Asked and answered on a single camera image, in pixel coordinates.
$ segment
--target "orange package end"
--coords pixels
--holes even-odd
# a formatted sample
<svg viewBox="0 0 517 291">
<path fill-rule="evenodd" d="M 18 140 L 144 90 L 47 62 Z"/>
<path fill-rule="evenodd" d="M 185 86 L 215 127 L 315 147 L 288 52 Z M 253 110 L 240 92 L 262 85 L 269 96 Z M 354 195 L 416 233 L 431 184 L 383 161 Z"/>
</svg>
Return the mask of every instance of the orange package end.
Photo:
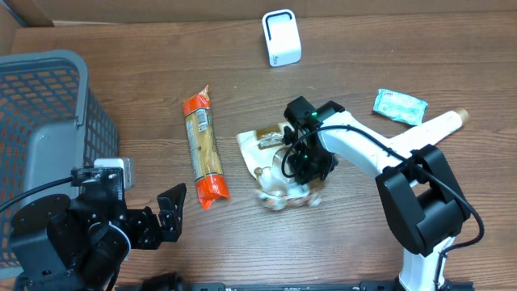
<svg viewBox="0 0 517 291">
<path fill-rule="evenodd" d="M 183 101 L 188 144 L 195 174 L 195 189 L 204 210 L 219 197 L 229 198 L 212 129 L 212 107 L 208 86 Z"/>
</svg>

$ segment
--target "basket hole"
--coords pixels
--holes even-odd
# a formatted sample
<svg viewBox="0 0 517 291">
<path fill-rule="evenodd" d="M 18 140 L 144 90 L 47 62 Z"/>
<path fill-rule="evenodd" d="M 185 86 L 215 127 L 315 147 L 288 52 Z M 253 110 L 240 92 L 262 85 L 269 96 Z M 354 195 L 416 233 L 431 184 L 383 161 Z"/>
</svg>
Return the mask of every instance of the basket hole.
<svg viewBox="0 0 517 291">
<path fill-rule="evenodd" d="M 40 77 L 50 77 L 50 72 L 38 72 L 38 76 Z"/>
<path fill-rule="evenodd" d="M 22 78 L 24 79 L 30 79 L 30 78 L 34 78 L 34 74 L 22 74 Z"/>
</svg>

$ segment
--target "plastic wrapper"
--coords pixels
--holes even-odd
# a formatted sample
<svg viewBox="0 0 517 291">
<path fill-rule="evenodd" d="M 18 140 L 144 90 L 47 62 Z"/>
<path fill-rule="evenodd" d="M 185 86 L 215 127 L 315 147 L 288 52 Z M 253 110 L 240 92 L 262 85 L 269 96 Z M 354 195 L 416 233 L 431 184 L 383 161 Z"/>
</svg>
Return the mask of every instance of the plastic wrapper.
<svg viewBox="0 0 517 291">
<path fill-rule="evenodd" d="M 229 197 L 212 129 L 208 85 L 200 93 L 183 101 L 183 113 L 194 167 L 195 189 L 203 209 L 208 210 L 214 200 Z"/>
<path fill-rule="evenodd" d="M 427 103 L 413 96 L 387 89 L 379 89 L 373 111 L 394 121 L 421 125 Z"/>
<path fill-rule="evenodd" d="M 282 174 L 282 159 L 288 150 L 282 142 L 284 126 L 288 123 L 237 135 L 248 171 L 257 179 L 259 201 L 273 210 L 286 206 L 317 206 L 321 198 L 315 188 L 308 184 L 300 185 L 294 178 L 286 178 Z M 291 173 L 288 165 L 286 172 Z"/>
</svg>

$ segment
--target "white label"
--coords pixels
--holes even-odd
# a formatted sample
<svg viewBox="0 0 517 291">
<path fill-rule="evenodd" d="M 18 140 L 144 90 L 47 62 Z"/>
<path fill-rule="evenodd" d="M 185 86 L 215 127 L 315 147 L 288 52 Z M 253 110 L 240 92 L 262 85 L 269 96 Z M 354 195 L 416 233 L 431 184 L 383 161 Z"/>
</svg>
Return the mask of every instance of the white label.
<svg viewBox="0 0 517 291">
<path fill-rule="evenodd" d="M 197 159 L 197 148 L 195 146 L 195 135 L 194 135 L 194 125 L 192 120 L 187 122 L 187 135 L 188 135 L 188 145 L 191 148 L 191 158 L 192 158 L 192 166 L 194 167 L 194 177 L 195 180 L 202 178 L 200 172 L 200 165 Z"/>
<path fill-rule="evenodd" d="M 208 118 L 207 118 L 207 112 L 204 109 L 199 109 L 197 112 L 195 112 L 195 115 L 197 116 L 197 124 L 198 124 L 198 131 L 202 132 L 206 130 L 208 126 Z"/>
</svg>

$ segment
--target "gray plastic bin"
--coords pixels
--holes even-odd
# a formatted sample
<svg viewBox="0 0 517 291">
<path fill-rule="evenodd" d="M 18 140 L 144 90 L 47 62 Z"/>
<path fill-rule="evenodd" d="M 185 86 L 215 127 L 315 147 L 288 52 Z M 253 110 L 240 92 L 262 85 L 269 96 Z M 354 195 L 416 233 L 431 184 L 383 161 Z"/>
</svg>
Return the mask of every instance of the gray plastic bin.
<svg viewBox="0 0 517 291">
<path fill-rule="evenodd" d="M 96 158 L 118 156 L 115 125 L 88 87 L 76 53 L 55 50 L 0 57 L 0 202 L 70 175 Z M 0 278 L 21 270 L 9 248 L 11 218 L 44 195 L 79 194 L 69 184 L 50 188 L 0 213 Z"/>
</svg>

